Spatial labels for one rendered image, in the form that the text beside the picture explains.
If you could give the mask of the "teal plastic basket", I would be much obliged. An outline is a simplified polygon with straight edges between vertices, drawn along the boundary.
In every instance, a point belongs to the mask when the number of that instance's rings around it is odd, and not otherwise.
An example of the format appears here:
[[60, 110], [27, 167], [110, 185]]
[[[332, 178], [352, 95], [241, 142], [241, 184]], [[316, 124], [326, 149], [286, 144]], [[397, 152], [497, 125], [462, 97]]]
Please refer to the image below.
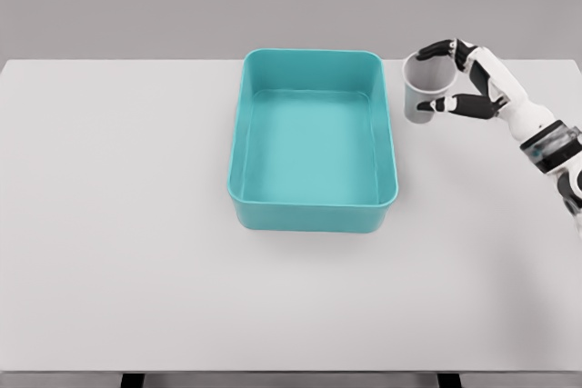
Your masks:
[[226, 187], [249, 229], [376, 231], [398, 194], [382, 59], [354, 50], [248, 53]]

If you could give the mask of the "white paper cup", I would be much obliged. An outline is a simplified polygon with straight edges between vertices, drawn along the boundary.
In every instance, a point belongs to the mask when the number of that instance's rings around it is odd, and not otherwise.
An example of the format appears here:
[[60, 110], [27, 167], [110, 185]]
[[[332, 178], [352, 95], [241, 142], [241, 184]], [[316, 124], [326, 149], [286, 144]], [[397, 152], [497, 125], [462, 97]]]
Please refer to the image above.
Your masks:
[[420, 111], [417, 105], [443, 97], [457, 79], [457, 67], [448, 56], [419, 61], [411, 54], [402, 67], [404, 79], [404, 114], [408, 121], [425, 124], [434, 113]]

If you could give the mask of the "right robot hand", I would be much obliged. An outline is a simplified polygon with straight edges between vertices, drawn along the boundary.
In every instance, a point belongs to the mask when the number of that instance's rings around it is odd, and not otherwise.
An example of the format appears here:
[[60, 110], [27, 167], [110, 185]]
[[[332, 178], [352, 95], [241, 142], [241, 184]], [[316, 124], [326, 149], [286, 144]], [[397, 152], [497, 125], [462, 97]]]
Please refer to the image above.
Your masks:
[[509, 104], [528, 100], [525, 88], [489, 49], [461, 39], [441, 40], [416, 53], [416, 60], [427, 61], [437, 56], [451, 58], [457, 70], [467, 74], [477, 95], [456, 94], [438, 97], [416, 105], [420, 112], [450, 113], [488, 120], [496, 117]]

